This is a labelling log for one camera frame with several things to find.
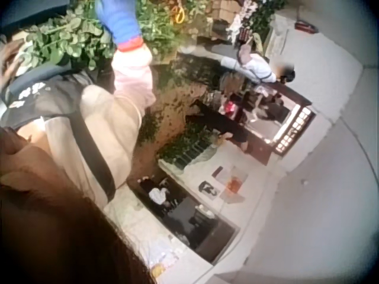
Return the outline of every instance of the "brown hair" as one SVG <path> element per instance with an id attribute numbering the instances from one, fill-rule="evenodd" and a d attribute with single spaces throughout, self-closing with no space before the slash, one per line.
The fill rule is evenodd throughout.
<path id="1" fill-rule="evenodd" d="M 76 189 L 42 196 L 38 191 L 18 191 L 9 186 L 0 186 L 0 233 L 4 235 L 1 238 L 0 265 L 4 269 L 3 279 L 9 276 L 12 280 L 26 280 L 28 283 L 156 283 L 119 229 Z M 42 267 L 28 265 L 38 260 L 25 261 L 13 242 L 12 236 L 15 234 L 9 233 L 7 236 L 14 224 L 5 218 L 15 212 L 23 212 L 25 216 L 42 215 L 57 224 L 59 234 L 51 237 L 44 235 L 43 239 L 61 238 L 63 241 L 56 250 L 41 252 L 57 260 L 51 265 L 52 269 L 43 264 Z"/>

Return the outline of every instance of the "soil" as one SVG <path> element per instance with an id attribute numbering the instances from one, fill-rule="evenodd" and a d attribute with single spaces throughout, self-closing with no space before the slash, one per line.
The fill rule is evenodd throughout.
<path id="1" fill-rule="evenodd" d="M 206 91 L 205 85 L 189 83 L 175 86 L 172 82 L 164 90 L 155 90 L 157 101 L 151 107 L 151 112 L 160 112 L 163 117 L 153 142 L 145 142 L 136 146 L 133 156 L 131 173 L 127 179 L 129 187 L 138 188 L 137 179 L 151 176 L 159 172 L 156 153 L 170 139 L 183 132 L 185 115 L 193 112 L 190 104 L 195 98 Z"/>

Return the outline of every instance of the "black backpack strap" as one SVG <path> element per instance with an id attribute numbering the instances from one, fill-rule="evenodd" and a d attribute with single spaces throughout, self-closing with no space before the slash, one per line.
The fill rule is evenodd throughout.
<path id="1" fill-rule="evenodd" d="M 80 111 L 77 110 L 67 117 L 70 119 L 72 133 L 83 158 L 107 195 L 109 202 L 113 199 L 116 192 L 111 170 L 96 146 Z"/>

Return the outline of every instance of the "hand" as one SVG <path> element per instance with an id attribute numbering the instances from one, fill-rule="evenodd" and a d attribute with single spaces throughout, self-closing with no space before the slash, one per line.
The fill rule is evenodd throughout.
<path id="1" fill-rule="evenodd" d="M 96 13 L 119 45 L 141 35 L 136 17 L 136 0 L 97 0 Z"/>
<path id="2" fill-rule="evenodd" d="M 24 44 L 24 40 L 15 40 L 7 43 L 0 51 L 1 63 L 1 78 L 0 78 L 0 92 L 2 92 L 9 84 L 11 79 L 15 76 L 17 69 L 23 62 L 23 58 L 19 57 L 17 60 L 8 65 L 14 55 L 16 55 L 20 47 Z"/>

